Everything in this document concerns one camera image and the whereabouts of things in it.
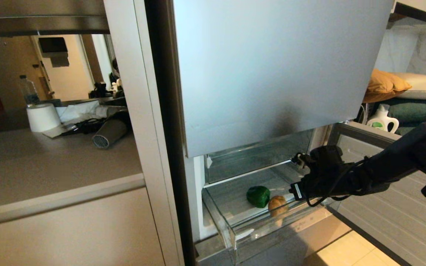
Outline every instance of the white bottle with green label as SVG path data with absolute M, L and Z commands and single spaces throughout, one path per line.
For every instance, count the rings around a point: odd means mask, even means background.
M 389 113 L 389 107 L 390 107 L 389 105 L 380 104 L 379 108 L 377 108 L 376 113 L 374 114 L 374 116 L 370 117 L 366 125 L 372 126 L 373 128 L 377 128 L 380 130 L 395 133 L 397 128 L 399 128 L 399 120 L 397 120 L 396 118 L 387 116 L 387 114 Z M 388 126 L 390 123 L 393 123 L 394 125 L 392 126 L 392 129 L 389 131 Z

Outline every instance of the crisper drawer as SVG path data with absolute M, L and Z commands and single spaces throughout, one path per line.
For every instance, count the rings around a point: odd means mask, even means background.
M 278 240 L 272 238 L 270 241 L 264 241 L 266 236 L 323 208 L 312 208 L 305 201 L 295 201 L 294 195 L 289 193 L 290 184 L 302 177 L 295 166 L 286 161 L 239 178 L 205 186 L 202 191 L 203 202 L 226 249 L 230 251 L 233 263 L 238 264 L 249 259 L 273 245 L 271 241 Z M 267 207 L 256 208 L 247 201 L 247 190 L 256 185 L 267 187 L 271 198 L 281 195 L 286 199 L 285 205 L 274 209 L 280 210 L 281 213 L 272 215 L 274 210 L 270 212 Z M 295 227 L 300 229 L 301 223 L 297 223 Z

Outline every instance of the white pillow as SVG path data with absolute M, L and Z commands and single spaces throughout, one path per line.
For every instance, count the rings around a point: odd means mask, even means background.
M 397 98 L 426 100 L 426 75 L 413 73 L 392 73 L 412 85 L 408 91 Z

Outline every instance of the robotic arm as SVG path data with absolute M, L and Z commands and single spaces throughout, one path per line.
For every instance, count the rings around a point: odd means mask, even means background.
M 292 161 L 302 161 L 310 168 L 289 191 L 296 200 L 306 200 L 311 207 L 327 197 L 343 200 L 350 195 L 383 192 L 393 182 L 420 170 L 426 174 L 426 123 L 395 141 L 382 152 L 356 163 L 345 163 L 338 146 L 321 146 L 310 155 L 298 153 Z M 426 197 L 426 185 L 421 190 Z M 314 204 L 310 199 L 320 197 Z

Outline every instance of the countertop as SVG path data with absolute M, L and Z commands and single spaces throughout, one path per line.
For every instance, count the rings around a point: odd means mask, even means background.
M 7 214 L 16 210 L 29 215 L 136 186 L 144 179 L 132 133 L 100 150 L 91 134 L 50 139 L 29 129 L 0 132 L 0 222 L 15 219 Z

